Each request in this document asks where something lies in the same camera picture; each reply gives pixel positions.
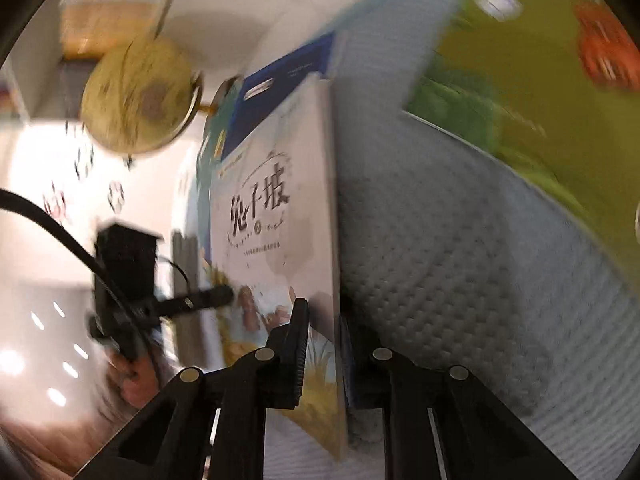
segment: book cover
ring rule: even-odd
[[[308,74],[327,74],[334,37],[332,32],[325,34],[251,74],[242,82],[241,97],[226,131],[222,159],[236,149]]]
[[[308,74],[280,101],[212,178],[212,267],[216,281],[236,291],[234,304],[218,311],[218,324],[231,365],[289,321],[296,297],[308,300],[312,327],[302,397],[283,414],[339,458],[346,424],[334,346],[337,259],[326,81]]]
[[[603,0],[460,0],[405,111],[559,202],[640,291],[640,52]]]

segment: finger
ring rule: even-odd
[[[133,364],[114,349],[110,349],[107,356],[111,365],[120,373],[129,375],[133,371]]]
[[[122,372],[119,371],[113,364],[110,362],[107,364],[107,370],[105,373],[108,380],[112,383],[120,385],[120,380],[122,379]]]
[[[122,383],[122,397],[136,408],[142,408],[156,396],[157,392],[155,380],[126,379]]]
[[[133,373],[143,376],[143,377],[151,377],[154,375],[154,368],[151,364],[151,359],[147,354],[142,357],[136,359],[132,364]]]

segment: white wall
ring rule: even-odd
[[[91,140],[65,133],[62,122],[25,126],[15,141],[6,169],[5,187],[42,207],[52,183],[64,194],[66,219],[62,225],[89,252],[100,225],[119,220],[170,240],[172,199],[178,168],[195,134],[177,139],[164,150],[137,158],[129,171],[119,156],[94,145],[94,163],[80,182],[74,168],[78,150]],[[108,202],[109,185],[124,189],[124,206],[116,215]],[[0,212],[0,266],[6,278],[39,283],[91,285],[91,274],[40,227],[14,214]],[[162,252],[168,254],[168,247]]]
[[[242,72],[263,35],[299,0],[173,0],[162,35],[203,71],[205,101]]]
[[[0,186],[6,186],[7,172],[14,152],[15,141],[18,139],[21,126],[5,125],[0,127]]]
[[[62,118],[57,88],[57,67],[62,58],[60,1],[45,0],[15,42],[3,69],[24,120]]]

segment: black mount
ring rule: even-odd
[[[289,324],[267,345],[230,368],[176,375],[76,475],[78,480],[202,480],[262,478],[265,410],[292,410],[302,393],[308,305],[297,299]],[[216,415],[216,438],[209,439]]]
[[[158,237],[121,224],[98,232],[95,257],[127,298],[138,327],[147,333],[160,327],[160,318],[175,318],[203,308],[217,308],[233,301],[233,290],[215,286],[193,294],[160,301],[154,296]],[[115,347],[130,361],[140,349],[140,335],[119,309],[100,280],[94,280],[95,315],[87,319],[89,336]]]
[[[576,480],[465,367],[417,367],[340,322],[348,405],[383,409],[386,480]]]

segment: gray quilted mattress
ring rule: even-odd
[[[333,87],[340,272],[383,341],[463,364],[580,480],[640,443],[640,310],[599,247],[501,163],[404,115],[456,0],[367,0]]]

